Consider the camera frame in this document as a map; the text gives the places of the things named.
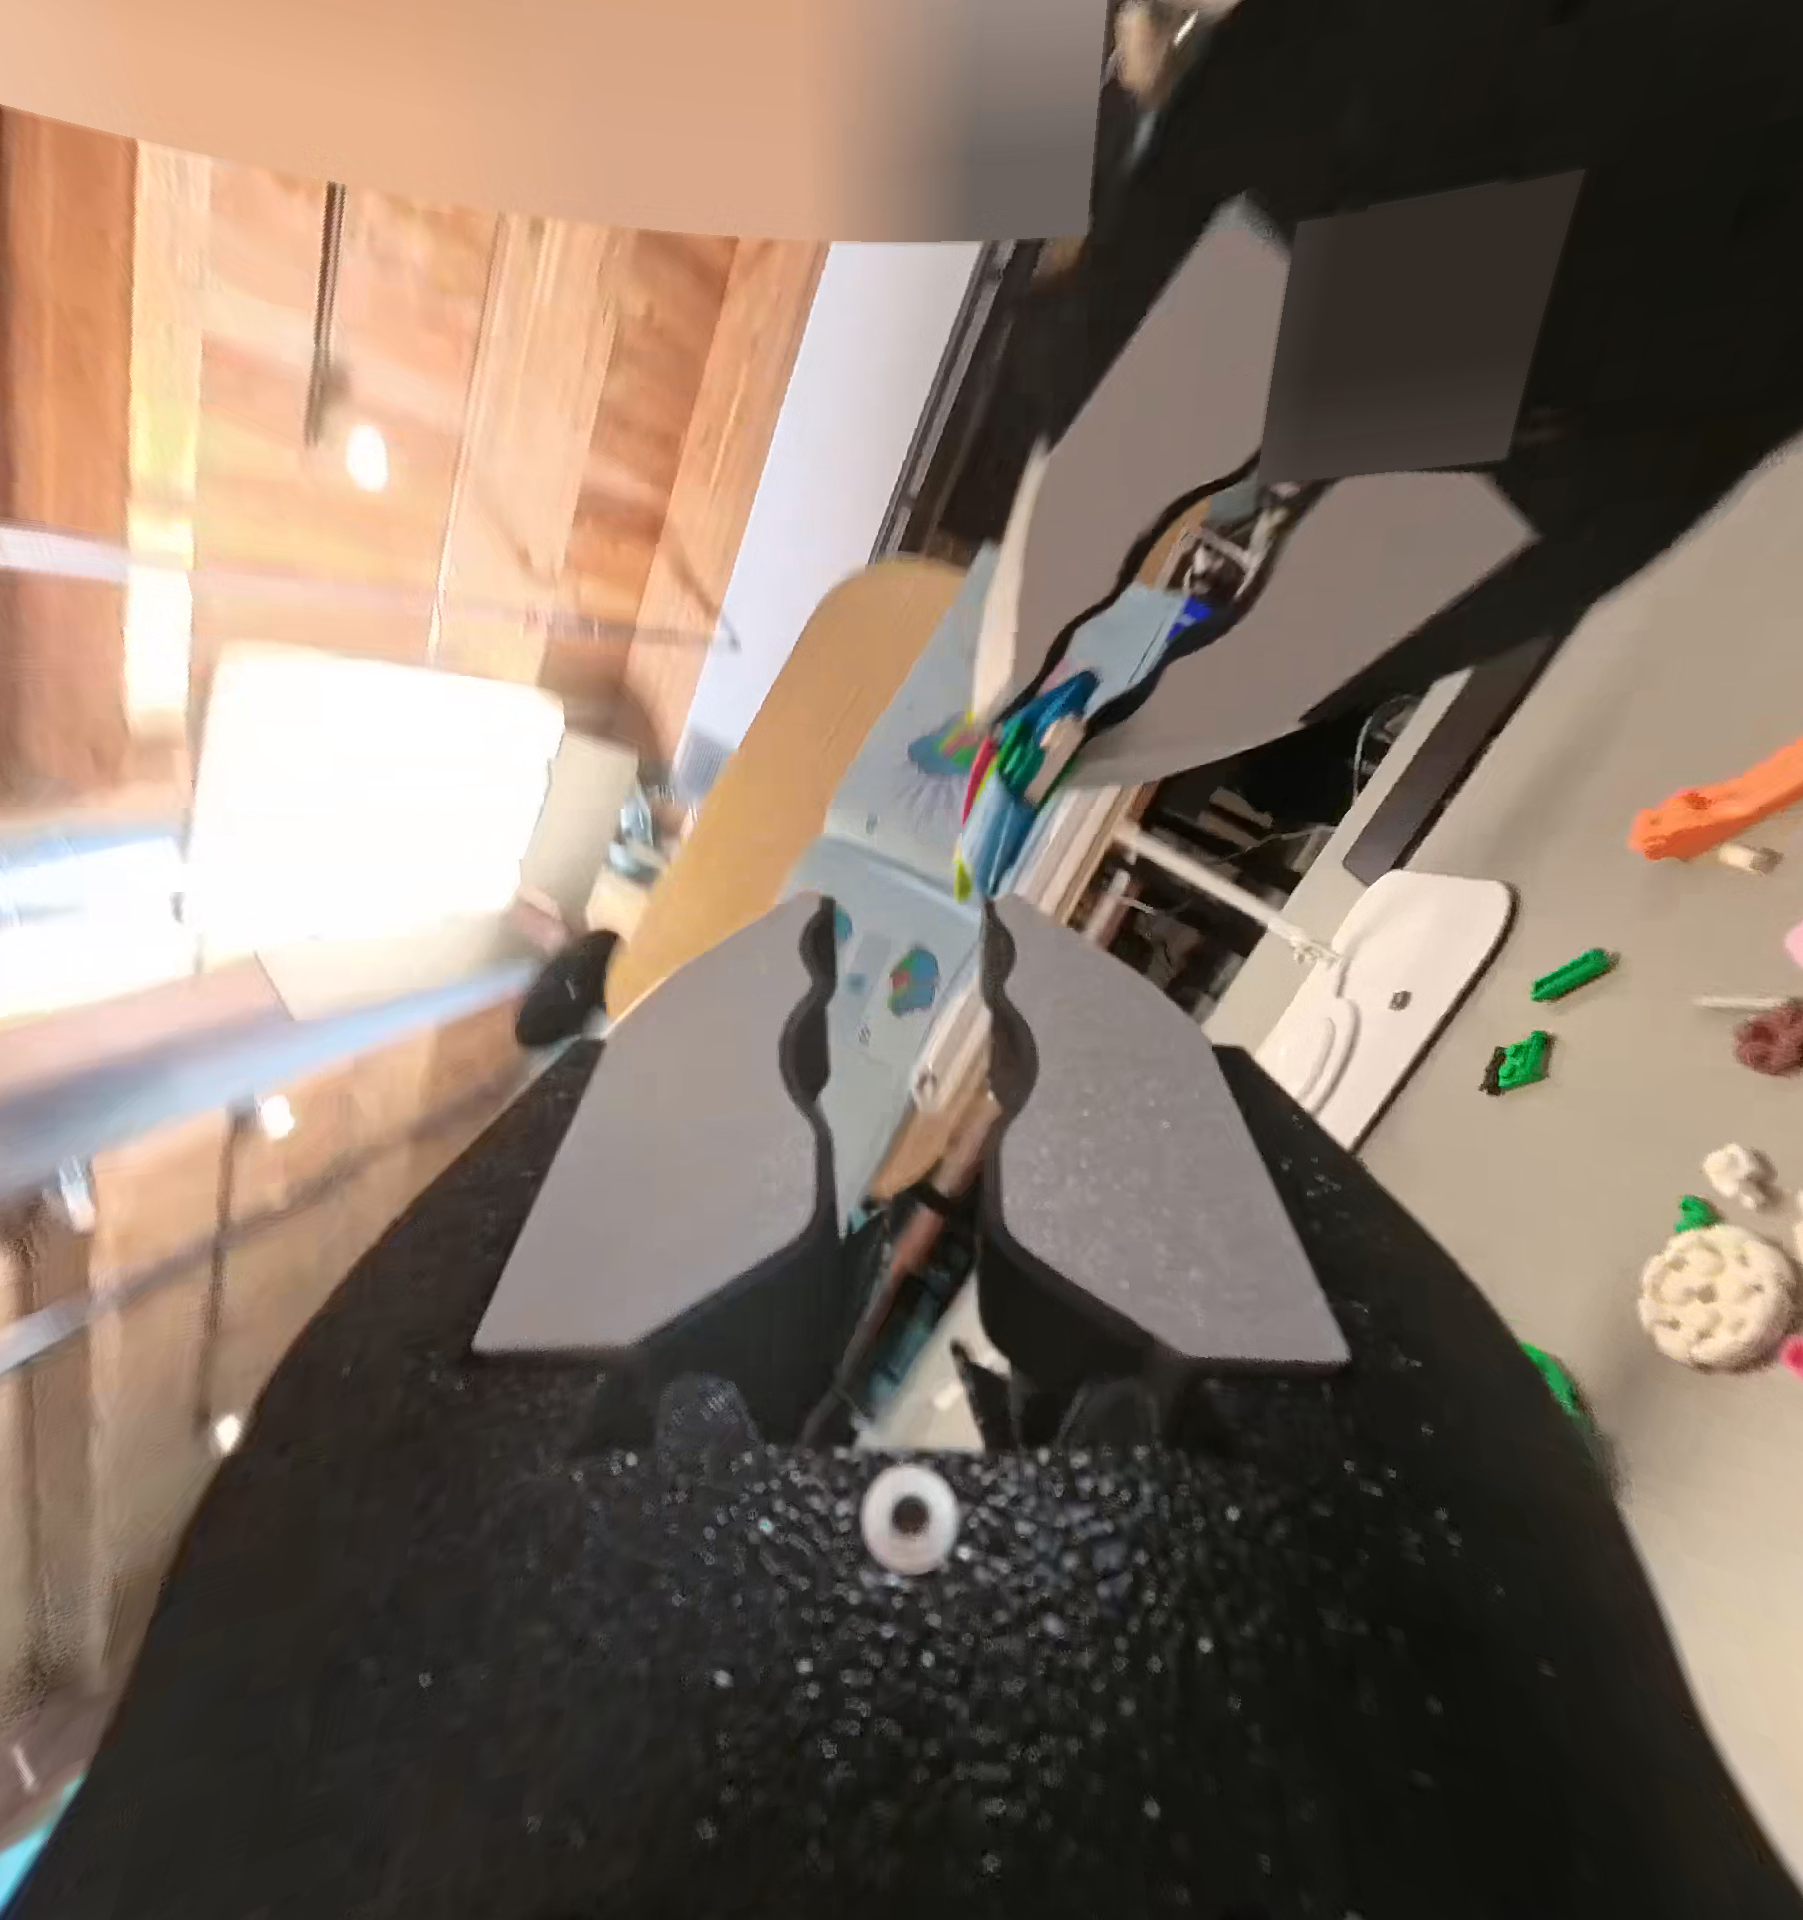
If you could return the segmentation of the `black ceiling pipe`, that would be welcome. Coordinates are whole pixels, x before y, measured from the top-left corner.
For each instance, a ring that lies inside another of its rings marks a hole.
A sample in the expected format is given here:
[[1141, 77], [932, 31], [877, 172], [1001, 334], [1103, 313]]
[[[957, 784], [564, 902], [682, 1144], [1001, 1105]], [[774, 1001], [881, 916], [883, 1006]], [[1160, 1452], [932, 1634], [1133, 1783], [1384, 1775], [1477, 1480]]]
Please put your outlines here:
[[301, 409], [301, 442], [316, 448], [336, 387], [339, 289], [346, 242], [350, 187], [328, 182], [323, 190], [323, 233], [310, 336], [307, 382]]

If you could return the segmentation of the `colourful lego model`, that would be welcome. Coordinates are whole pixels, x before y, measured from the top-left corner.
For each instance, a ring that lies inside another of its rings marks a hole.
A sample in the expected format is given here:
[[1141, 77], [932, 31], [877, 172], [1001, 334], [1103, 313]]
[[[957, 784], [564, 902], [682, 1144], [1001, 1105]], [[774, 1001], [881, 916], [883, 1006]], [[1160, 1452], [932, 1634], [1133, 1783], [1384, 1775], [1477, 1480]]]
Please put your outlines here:
[[992, 724], [968, 781], [954, 856], [955, 900], [1004, 893], [1063, 790], [1087, 724], [1136, 691], [1184, 630], [1215, 608], [1198, 595], [1125, 588], [1091, 617], [1008, 718]]

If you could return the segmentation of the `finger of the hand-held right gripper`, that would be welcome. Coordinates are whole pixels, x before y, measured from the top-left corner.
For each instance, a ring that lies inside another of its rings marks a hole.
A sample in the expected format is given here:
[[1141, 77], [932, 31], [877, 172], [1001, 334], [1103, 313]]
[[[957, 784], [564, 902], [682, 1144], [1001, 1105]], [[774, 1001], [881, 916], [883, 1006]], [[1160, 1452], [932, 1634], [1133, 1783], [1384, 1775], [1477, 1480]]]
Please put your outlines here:
[[1247, 199], [1202, 228], [1054, 446], [1034, 446], [997, 540], [968, 708], [995, 722], [1047, 672], [1062, 630], [1110, 592], [1174, 502], [1252, 463], [1289, 252]]
[[1166, 668], [1139, 712], [1087, 742], [1068, 784], [1133, 788], [1298, 732], [1431, 617], [1537, 543], [1489, 481], [1395, 472], [1333, 484], [1222, 638]]

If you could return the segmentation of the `grey flat panel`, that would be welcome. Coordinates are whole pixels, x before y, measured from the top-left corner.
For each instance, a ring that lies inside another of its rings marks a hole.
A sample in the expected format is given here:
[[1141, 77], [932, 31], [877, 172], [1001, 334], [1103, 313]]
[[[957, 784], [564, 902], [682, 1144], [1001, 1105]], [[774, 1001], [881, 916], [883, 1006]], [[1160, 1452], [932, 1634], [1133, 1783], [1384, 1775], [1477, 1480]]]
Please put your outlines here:
[[564, 933], [582, 933], [606, 851], [637, 790], [633, 749], [565, 732], [522, 859], [519, 900]]

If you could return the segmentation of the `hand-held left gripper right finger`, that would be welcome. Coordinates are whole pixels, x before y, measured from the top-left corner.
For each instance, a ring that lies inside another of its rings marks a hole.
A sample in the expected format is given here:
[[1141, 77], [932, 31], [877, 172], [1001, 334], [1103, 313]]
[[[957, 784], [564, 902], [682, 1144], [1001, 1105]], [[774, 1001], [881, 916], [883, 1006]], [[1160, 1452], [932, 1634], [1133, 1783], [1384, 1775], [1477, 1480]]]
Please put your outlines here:
[[1202, 1029], [1026, 900], [984, 909], [978, 1311], [1026, 1380], [1327, 1375], [1346, 1335]]

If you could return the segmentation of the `white rounded base plate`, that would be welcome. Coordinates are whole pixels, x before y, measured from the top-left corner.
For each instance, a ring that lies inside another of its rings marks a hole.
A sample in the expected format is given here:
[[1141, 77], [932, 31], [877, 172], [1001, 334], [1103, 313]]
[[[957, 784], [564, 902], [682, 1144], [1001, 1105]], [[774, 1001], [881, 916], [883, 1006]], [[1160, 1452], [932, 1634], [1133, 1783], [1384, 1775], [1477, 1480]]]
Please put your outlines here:
[[1501, 882], [1380, 878], [1256, 1046], [1256, 1064], [1335, 1144], [1359, 1148], [1488, 972], [1513, 919]]

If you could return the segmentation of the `bright studio light panel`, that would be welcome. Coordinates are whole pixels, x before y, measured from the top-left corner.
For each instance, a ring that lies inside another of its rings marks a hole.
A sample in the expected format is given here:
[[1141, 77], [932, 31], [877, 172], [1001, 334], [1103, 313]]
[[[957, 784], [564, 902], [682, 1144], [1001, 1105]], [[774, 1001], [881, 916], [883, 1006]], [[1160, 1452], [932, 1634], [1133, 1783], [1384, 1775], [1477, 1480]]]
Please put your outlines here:
[[183, 925], [250, 952], [500, 912], [564, 734], [556, 700], [526, 683], [227, 647], [201, 718]]

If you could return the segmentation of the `lego instruction booklet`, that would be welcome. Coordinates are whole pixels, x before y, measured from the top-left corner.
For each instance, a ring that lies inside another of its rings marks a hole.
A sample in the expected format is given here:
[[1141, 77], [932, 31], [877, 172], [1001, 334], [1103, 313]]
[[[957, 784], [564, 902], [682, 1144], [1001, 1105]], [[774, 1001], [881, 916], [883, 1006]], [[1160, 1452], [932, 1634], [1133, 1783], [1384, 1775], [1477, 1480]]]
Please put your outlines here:
[[978, 909], [957, 899], [955, 856], [980, 749], [968, 698], [987, 585], [984, 565], [961, 580], [790, 882], [835, 906], [835, 1059], [900, 1082], [915, 1076], [980, 941]]

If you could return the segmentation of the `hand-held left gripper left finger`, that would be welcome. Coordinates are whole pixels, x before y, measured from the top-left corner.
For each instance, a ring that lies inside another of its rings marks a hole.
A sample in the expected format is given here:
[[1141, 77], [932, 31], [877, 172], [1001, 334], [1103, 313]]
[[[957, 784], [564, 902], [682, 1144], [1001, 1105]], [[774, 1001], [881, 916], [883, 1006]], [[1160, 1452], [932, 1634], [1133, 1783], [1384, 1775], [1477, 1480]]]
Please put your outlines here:
[[471, 1353], [818, 1396], [844, 1341], [835, 905], [793, 895], [616, 1021]]

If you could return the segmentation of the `orange lego separator tool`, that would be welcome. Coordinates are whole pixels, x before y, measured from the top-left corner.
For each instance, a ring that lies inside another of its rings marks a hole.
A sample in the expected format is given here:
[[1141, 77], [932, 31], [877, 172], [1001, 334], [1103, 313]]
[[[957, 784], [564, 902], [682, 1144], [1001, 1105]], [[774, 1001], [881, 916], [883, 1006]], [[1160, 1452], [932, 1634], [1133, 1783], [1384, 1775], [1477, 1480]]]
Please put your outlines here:
[[1724, 781], [1687, 788], [1644, 809], [1629, 848], [1645, 860], [1690, 860], [1803, 802], [1803, 734]]

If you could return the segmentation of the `wooden booklet board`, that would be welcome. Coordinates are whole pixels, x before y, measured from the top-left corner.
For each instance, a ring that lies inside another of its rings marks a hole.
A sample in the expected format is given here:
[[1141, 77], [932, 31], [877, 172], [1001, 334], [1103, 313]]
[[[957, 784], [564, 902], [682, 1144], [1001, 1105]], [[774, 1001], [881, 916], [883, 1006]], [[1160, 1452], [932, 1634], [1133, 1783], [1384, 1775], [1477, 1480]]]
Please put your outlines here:
[[954, 564], [894, 557], [822, 597], [616, 949], [609, 1019], [777, 906], [963, 585]]

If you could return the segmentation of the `black round stand base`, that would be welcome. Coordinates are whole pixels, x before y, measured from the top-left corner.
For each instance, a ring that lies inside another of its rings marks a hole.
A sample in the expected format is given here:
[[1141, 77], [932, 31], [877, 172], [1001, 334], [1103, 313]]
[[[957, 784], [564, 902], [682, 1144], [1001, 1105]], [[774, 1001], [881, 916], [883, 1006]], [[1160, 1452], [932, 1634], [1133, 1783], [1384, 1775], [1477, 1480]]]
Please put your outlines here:
[[526, 1052], [545, 1052], [599, 1029], [606, 974], [622, 938], [588, 929], [556, 948], [522, 997], [514, 1036]]

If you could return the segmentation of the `white round lego plate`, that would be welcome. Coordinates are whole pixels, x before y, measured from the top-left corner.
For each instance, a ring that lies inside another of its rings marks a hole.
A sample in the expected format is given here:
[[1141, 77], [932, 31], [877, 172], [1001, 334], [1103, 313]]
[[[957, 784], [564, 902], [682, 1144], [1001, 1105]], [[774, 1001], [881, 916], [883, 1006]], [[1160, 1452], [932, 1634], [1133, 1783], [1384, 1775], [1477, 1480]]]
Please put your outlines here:
[[1637, 1315], [1657, 1355], [1700, 1373], [1769, 1361], [1803, 1307], [1803, 1276], [1777, 1243], [1731, 1225], [1694, 1226], [1644, 1263]]

